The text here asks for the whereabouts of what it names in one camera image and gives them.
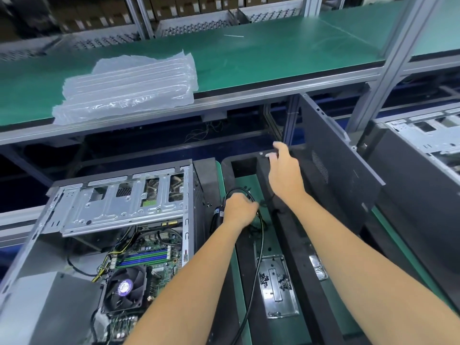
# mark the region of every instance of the clear plastic bag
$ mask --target clear plastic bag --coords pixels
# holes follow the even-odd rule
[[[195,62],[183,52],[164,60],[140,56],[101,59],[89,75],[66,79],[66,100],[53,108],[55,124],[171,109],[193,103]]]

